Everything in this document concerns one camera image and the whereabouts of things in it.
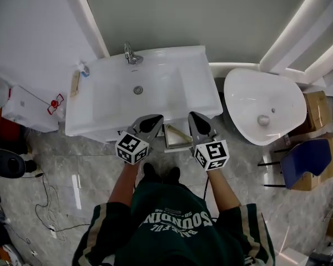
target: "blue chair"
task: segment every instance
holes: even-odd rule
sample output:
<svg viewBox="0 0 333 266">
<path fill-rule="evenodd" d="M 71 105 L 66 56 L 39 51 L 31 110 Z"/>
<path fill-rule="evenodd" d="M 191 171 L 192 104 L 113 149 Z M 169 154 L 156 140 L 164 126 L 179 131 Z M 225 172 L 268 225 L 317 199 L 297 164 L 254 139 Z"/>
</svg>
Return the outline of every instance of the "blue chair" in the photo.
<svg viewBox="0 0 333 266">
<path fill-rule="evenodd" d="M 264 186 L 291 189 L 307 171 L 319 176 L 331 160 L 328 139 L 310 139 L 296 145 L 279 162 L 260 163 L 258 166 L 280 165 L 285 185 Z"/>
</svg>

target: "person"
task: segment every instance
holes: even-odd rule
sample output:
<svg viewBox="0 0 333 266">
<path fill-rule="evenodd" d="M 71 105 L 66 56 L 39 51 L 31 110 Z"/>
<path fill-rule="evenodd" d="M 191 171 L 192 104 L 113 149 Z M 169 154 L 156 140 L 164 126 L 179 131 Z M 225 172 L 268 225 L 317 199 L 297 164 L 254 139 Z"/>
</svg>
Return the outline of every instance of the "person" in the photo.
<svg viewBox="0 0 333 266">
<path fill-rule="evenodd" d="M 256 204 L 241 205 L 218 169 L 208 171 L 219 217 L 179 183 L 163 181 L 145 163 L 125 164 L 108 203 L 96 206 L 73 265 L 275 265 L 274 249 Z"/>
</svg>

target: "gray wall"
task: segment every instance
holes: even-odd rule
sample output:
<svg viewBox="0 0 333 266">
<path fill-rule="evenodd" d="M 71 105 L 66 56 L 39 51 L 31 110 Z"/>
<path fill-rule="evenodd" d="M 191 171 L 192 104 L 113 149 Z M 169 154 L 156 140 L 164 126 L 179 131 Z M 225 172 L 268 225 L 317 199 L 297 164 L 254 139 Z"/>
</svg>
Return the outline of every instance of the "gray wall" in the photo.
<svg viewBox="0 0 333 266">
<path fill-rule="evenodd" d="M 88 0 L 110 55 L 206 45 L 210 62 L 258 63 L 303 0 Z"/>
</svg>

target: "red object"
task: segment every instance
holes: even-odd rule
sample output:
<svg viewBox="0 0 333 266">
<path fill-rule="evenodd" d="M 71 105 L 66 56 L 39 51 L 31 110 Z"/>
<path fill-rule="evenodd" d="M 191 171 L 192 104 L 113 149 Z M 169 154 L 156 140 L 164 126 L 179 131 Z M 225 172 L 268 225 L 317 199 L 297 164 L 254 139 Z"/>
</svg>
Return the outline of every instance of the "red object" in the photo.
<svg viewBox="0 0 333 266">
<path fill-rule="evenodd" d="M 47 108 L 48 113 L 52 115 L 57 110 L 58 106 L 60 106 L 63 100 L 64 97 L 61 94 L 57 95 L 57 98 L 55 100 L 52 100 L 51 105 Z"/>
</svg>

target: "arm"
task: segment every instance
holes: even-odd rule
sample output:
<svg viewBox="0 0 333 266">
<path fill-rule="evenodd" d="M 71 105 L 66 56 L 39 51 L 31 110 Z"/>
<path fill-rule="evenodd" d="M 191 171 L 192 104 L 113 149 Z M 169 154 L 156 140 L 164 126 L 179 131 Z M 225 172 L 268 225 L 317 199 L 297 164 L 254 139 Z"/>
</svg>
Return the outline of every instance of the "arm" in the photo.
<svg viewBox="0 0 333 266">
<path fill-rule="evenodd" d="M 128 207 L 131 206 L 133 188 L 138 173 L 139 163 L 140 162 L 133 166 L 129 163 L 125 164 L 123 171 L 118 177 L 115 187 L 112 190 L 108 202 L 120 202 Z"/>
<path fill-rule="evenodd" d="M 219 169 L 207 172 L 219 212 L 239 207 L 241 204 Z"/>
<path fill-rule="evenodd" d="M 220 170 L 208 171 L 208 176 L 220 212 L 217 226 L 239 242 L 246 262 L 275 265 L 273 244 L 256 204 L 241 206 Z"/>
<path fill-rule="evenodd" d="M 95 207 L 87 232 L 73 257 L 73 266 L 98 266 L 115 253 L 133 233 L 130 205 L 139 164 L 125 164 L 108 203 Z"/>
</svg>

